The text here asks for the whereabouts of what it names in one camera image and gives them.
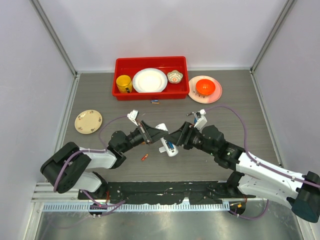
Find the blue battery one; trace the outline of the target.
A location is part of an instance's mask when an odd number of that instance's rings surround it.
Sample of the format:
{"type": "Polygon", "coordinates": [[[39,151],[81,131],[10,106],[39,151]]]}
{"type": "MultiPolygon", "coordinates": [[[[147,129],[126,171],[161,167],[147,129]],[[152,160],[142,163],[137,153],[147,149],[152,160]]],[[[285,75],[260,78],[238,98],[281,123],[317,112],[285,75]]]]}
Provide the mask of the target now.
{"type": "Polygon", "coordinates": [[[167,141],[166,144],[167,144],[169,151],[171,151],[171,152],[175,151],[175,147],[171,142],[167,141]]]}

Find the white remote control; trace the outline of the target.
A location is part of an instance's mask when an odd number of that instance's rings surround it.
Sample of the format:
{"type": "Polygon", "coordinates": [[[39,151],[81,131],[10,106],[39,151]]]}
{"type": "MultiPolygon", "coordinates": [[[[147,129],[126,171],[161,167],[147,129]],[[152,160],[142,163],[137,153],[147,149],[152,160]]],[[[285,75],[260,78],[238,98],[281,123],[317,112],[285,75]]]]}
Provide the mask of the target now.
{"type": "MultiPolygon", "coordinates": [[[[164,123],[158,124],[155,128],[168,132],[167,126],[164,123]]],[[[162,147],[159,148],[160,153],[167,153],[169,157],[174,157],[179,153],[177,147],[170,141],[167,141],[164,138],[161,138],[160,141],[162,143],[162,147]]]]}

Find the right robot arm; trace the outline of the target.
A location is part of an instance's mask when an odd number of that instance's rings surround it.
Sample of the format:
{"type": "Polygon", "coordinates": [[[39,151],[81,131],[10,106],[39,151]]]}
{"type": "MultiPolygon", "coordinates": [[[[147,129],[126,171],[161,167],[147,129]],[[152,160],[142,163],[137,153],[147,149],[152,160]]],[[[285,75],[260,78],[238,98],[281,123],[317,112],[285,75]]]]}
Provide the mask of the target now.
{"type": "Polygon", "coordinates": [[[185,122],[165,136],[165,140],[189,150],[196,148],[214,157],[225,169],[233,170],[226,193],[256,196],[288,207],[303,220],[317,223],[320,218],[320,177],[308,171],[294,172],[256,157],[244,148],[228,142],[214,125],[198,130],[185,122]]]}

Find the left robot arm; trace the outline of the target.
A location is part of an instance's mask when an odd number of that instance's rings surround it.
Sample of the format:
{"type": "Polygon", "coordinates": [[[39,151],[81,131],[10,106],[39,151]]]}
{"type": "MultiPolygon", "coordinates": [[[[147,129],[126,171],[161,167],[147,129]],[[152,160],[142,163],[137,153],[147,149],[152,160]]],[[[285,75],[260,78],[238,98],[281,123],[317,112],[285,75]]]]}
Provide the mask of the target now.
{"type": "Polygon", "coordinates": [[[82,199],[100,200],[107,194],[108,183],[94,169],[116,169],[126,160],[126,152],[142,143],[153,144],[168,133],[141,121],[129,134],[115,131],[104,149],[82,148],[71,141],[51,156],[40,172],[52,184],[55,193],[78,189],[82,199]]]}

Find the red orange battery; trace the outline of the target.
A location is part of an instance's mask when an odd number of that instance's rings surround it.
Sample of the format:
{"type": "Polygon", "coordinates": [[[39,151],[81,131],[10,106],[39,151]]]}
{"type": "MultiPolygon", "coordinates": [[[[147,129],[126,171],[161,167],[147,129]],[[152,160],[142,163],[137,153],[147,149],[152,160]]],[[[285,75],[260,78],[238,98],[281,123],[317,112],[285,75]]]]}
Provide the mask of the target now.
{"type": "Polygon", "coordinates": [[[144,161],[147,157],[148,157],[148,154],[146,154],[145,156],[143,156],[143,157],[141,158],[141,161],[144,161]]]}

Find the blue orange battery near bin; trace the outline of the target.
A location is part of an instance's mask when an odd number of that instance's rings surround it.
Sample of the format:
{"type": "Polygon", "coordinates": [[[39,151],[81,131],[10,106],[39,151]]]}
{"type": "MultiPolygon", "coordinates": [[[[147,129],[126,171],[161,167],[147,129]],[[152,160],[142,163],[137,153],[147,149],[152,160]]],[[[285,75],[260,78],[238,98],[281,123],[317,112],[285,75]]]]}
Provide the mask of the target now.
{"type": "Polygon", "coordinates": [[[151,100],[150,101],[152,104],[160,104],[158,100],[151,100]]]}

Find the pink plate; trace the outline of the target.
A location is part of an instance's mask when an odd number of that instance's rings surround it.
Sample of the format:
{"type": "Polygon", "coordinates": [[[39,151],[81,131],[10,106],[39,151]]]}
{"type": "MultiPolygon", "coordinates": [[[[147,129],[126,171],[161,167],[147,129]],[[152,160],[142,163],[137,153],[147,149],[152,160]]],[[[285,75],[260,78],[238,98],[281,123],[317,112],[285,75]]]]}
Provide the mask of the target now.
{"type": "Polygon", "coordinates": [[[216,79],[214,79],[210,76],[205,76],[205,75],[195,76],[191,80],[189,80],[188,84],[189,84],[189,94],[188,95],[195,102],[198,102],[201,104],[211,104],[211,103],[218,101],[219,98],[222,96],[222,92],[223,92],[222,86],[220,85],[220,83],[216,79]],[[214,82],[215,91],[213,94],[208,95],[208,96],[204,96],[204,95],[200,95],[197,92],[196,83],[200,79],[209,79],[212,82],[214,82]]]}

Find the white plate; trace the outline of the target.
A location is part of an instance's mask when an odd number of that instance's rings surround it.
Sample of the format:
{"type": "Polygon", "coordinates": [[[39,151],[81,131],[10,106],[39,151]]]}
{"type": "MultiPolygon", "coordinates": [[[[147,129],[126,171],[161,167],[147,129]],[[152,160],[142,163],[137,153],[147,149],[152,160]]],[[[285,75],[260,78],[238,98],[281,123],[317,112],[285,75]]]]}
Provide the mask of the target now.
{"type": "Polygon", "coordinates": [[[133,88],[138,93],[160,93],[167,84],[168,79],[165,73],[156,68],[142,69],[132,79],[133,88]]]}

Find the yellow mug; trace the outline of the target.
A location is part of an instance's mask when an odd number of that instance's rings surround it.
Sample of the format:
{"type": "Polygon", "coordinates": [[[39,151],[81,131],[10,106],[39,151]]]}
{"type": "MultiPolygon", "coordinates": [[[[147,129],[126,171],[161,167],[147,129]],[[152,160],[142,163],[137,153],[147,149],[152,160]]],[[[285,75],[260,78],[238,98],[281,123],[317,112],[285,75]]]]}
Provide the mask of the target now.
{"type": "Polygon", "coordinates": [[[131,77],[128,75],[120,75],[116,79],[116,86],[120,93],[129,94],[133,90],[131,77]]]}

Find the orange bowl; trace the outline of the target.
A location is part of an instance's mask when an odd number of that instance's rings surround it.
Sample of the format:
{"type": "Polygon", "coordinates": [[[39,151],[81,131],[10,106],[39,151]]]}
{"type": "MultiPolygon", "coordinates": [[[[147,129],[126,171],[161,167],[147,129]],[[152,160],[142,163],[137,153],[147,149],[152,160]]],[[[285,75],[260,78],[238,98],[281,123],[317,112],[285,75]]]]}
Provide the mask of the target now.
{"type": "Polygon", "coordinates": [[[213,81],[204,78],[196,82],[195,89],[200,95],[209,96],[215,92],[216,86],[213,81]]]}

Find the small patterned flower bowl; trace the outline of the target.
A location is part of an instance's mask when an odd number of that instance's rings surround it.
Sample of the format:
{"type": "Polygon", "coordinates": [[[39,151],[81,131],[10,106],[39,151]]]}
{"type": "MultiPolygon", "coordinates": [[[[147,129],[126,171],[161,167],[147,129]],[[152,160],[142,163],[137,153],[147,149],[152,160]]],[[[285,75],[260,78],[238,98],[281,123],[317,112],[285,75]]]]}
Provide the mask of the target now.
{"type": "Polygon", "coordinates": [[[182,81],[183,74],[177,70],[167,73],[167,80],[172,84],[178,84],[182,81]]]}

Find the cream floral saucer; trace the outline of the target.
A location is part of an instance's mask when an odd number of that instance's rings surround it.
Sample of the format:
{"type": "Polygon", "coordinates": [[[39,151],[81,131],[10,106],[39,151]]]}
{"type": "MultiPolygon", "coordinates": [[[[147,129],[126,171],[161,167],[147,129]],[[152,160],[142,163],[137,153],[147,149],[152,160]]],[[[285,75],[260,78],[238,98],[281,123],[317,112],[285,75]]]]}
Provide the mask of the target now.
{"type": "Polygon", "coordinates": [[[102,115],[93,109],[81,112],[74,121],[77,132],[88,135],[96,132],[103,123],[102,115]]]}

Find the red plastic bin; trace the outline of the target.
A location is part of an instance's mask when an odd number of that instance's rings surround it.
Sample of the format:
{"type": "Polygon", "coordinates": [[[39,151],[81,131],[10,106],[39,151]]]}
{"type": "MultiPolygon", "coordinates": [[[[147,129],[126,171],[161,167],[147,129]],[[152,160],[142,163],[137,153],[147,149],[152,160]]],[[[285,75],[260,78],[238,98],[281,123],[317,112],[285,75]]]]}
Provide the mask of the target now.
{"type": "Polygon", "coordinates": [[[115,61],[112,95],[118,101],[184,99],[189,91],[187,60],[184,56],[118,58],[115,61]],[[162,92],[138,93],[133,90],[131,93],[121,93],[119,91],[116,84],[116,79],[119,76],[128,75],[133,78],[138,71],[146,68],[155,68],[164,74],[177,70],[183,74],[183,78],[180,83],[168,83],[162,92]]]}

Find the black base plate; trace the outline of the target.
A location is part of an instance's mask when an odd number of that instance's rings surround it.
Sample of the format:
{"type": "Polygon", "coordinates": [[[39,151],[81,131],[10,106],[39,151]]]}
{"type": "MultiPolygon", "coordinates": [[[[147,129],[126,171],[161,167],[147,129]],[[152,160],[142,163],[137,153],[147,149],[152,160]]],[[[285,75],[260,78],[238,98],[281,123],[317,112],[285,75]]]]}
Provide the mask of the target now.
{"type": "Polygon", "coordinates": [[[88,193],[94,200],[124,201],[132,205],[181,204],[185,198],[192,205],[221,203],[222,199],[242,199],[243,193],[221,181],[136,181],[103,183],[88,193]]]}

